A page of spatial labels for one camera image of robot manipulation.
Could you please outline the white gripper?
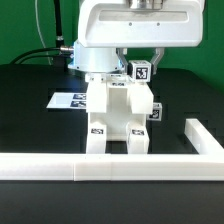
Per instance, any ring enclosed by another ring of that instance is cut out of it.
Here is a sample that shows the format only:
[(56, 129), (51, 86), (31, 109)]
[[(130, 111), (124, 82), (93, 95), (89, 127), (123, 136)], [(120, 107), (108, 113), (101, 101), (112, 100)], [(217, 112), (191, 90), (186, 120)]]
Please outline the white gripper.
[(120, 71), (130, 72), (126, 48), (153, 48), (152, 73), (165, 49), (194, 47), (203, 36), (205, 0), (149, 0), (137, 9), (128, 0), (85, 0), (80, 7), (78, 40), (85, 47), (117, 48)]

